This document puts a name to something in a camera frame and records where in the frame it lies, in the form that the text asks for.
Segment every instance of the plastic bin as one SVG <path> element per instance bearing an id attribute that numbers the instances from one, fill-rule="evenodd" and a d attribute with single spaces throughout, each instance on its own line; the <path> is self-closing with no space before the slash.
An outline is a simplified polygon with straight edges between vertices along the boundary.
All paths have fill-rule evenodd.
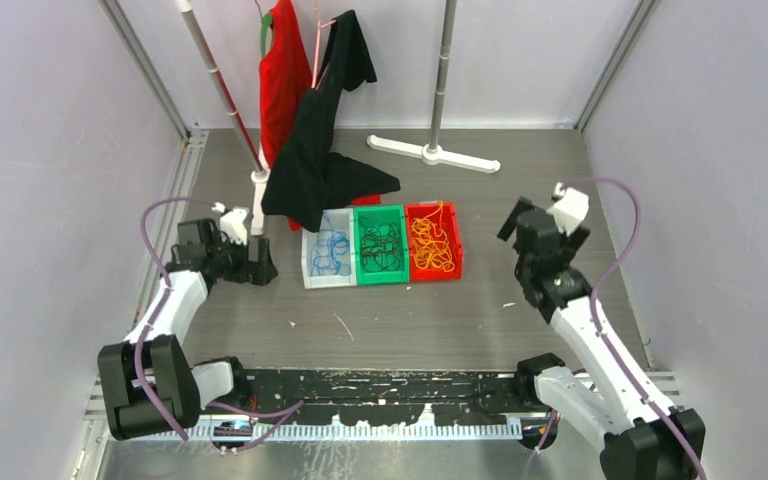
<path id="1" fill-rule="evenodd" d="M 381 203 L 381 195 L 367 195 L 352 200 L 350 205 L 378 205 L 379 203 Z M 287 223 L 290 224 L 290 230 L 294 232 L 298 232 L 302 228 L 302 226 L 296 223 L 292 218 L 287 218 Z"/>
<path id="2" fill-rule="evenodd" d="M 458 221 L 455 215 L 455 206 L 450 202 L 443 202 L 441 213 L 434 213 L 439 208 L 439 202 L 419 203 L 405 205 L 405 228 L 408 232 L 408 251 L 410 252 L 410 281 L 412 282 L 430 282 L 437 280 L 457 280 L 461 278 L 463 272 L 463 245 L 458 233 Z M 445 271 L 444 268 L 420 269 L 416 266 L 415 255 L 416 246 L 413 242 L 414 233 L 411 226 L 416 218 L 428 217 L 431 223 L 446 233 L 449 241 L 449 252 L 452 255 L 454 269 Z"/>
<path id="3" fill-rule="evenodd" d="M 302 230 L 305 288 L 357 285 L 353 220 L 351 208 L 325 210 L 318 233 Z"/>
<path id="4" fill-rule="evenodd" d="M 358 285 L 407 283 L 410 273 L 404 207 L 357 207 L 354 224 Z"/>

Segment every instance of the white debris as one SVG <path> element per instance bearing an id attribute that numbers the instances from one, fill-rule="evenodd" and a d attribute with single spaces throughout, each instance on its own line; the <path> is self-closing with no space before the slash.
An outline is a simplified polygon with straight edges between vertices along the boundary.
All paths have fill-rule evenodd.
<path id="1" fill-rule="evenodd" d="M 349 330 L 349 327 L 347 327 L 347 326 L 346 326 L 346 322 L 344 322 L 344 321 L 343 321 L 343 319 L 342 319 L 342 318 L 340 318 L 340 316 L 339 316 L 339 315 L 337 315 L 336 313 L 334 314 L 334 316 L 335 316 L 335 317 L 337 317 L 337 320 L 339 320 L 339 321 L 340 321 L 340 323 L 342 323 L 342 324 L 343 324 L 343 328 L 345 328 L 345 329 L 346 329 L 346 333 L 348 333 L 348 334 L 349 334 L 349 338 L 351 338 L 351 339 L 352 339 L 352 342 L 354 342 L 354 341 L 355 341 L 355 336 L 354 336 L 354 335 L 352 335 L 352 331 L 351 331 L 351 330 Z"/>

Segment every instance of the green hanger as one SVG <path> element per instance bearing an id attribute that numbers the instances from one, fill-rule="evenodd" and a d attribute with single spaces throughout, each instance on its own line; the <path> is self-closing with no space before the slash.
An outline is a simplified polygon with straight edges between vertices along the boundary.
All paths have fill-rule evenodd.
<path id="1" fill-rule="evenodd" d="M 260 56 L 261 58 L 266 56 L 266 33 L 269 32 L 269 27 L 272 26 L 272 14 L 267 12 L 266 15 L 260 19 Z"/>

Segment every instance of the clothing rack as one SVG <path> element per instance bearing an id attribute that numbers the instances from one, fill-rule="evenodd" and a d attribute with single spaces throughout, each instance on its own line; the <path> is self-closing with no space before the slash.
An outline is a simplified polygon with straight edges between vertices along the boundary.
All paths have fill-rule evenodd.
<path id="1" fill-rule="evenodd" d="M 446 97 L 446 77 L 449 73 L 449 52 L 452 48 L 452 31 L 455 26 L 455 8 L 457 0 L 446 0 L 446 11 L 443 17 L 443 39 L 440 42 L 440 61 L 437 65 L 437 88 L 434 92 L 434 107 L 431 112 L 431 137 L 424 147 L 410 143 L 387 140 L 370 135 L 366 139 L 375 150 L 421 158 L 428 165 L 442 163 L 453 167 L 466 168 L 477 172 L 498 172 L 501 164 L 498 160 L 447 152 L 440 147 L 440 125 L 443 122 L 443 100 Z"/>
<path id="2" fill-rule="evenodd" d="M 263 199 L 263 192 L 266 190 L 266 182 L 269 180 L 269 164 L 266 162 L 266 158 L 263 155 L 263 148 L 261 147 L 255 151 L 254 144 L 243 123 L 243 117 L 240 115 L 237 105 L 234 103 L 234 99 L 231 98 L 231 92 L 228 90 L 225 78 L 222 76 L 219 66 L 216 65 L 216 60 L 213 58 L 210 46 L 207 44 L 207 39 L 204 37 L 204 33 L 202 33 L 195 13 L 193 13 L 192 3 L 190 0 L 175 0 L 175 3 L 178 5 L 178 10 L 184 17 L 184 22 L 187 24 L 187 29 L 190 31 L 190 35 L 193 37 L 196 47 L 198 47 L 204 65 L 207 67 L 208 73 L 210 73 L 210 78 L 213 79 L 213 85 L 216 87 L 216 91 L 219 93 L 219 96 L 225 104 L 225 110 L 228 113 L 228 116 L 232 119 L 234 131 L 237 132 L 237 137 L 239 137 L 240 143 L 242 143 L 244 147 L 248 146 L 248 149 L 251 152 L 251 162 L 253 167 L 251 180 L 254 184 L 254 200 L 252 201 L 252 219 L 249 231 L 255 236 L 263 235 L 265 221 L 260 202 Z"/>

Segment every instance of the white bin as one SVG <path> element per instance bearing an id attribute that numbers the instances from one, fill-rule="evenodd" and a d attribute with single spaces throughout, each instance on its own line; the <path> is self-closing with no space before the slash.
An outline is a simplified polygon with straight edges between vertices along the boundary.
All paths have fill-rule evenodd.
<path id="1" fill-rule="evenodd" d="M 305 288 L 357 285 L 353 216 L 351 208 L 325 210 L 318 233 L 302 230 Z"/>

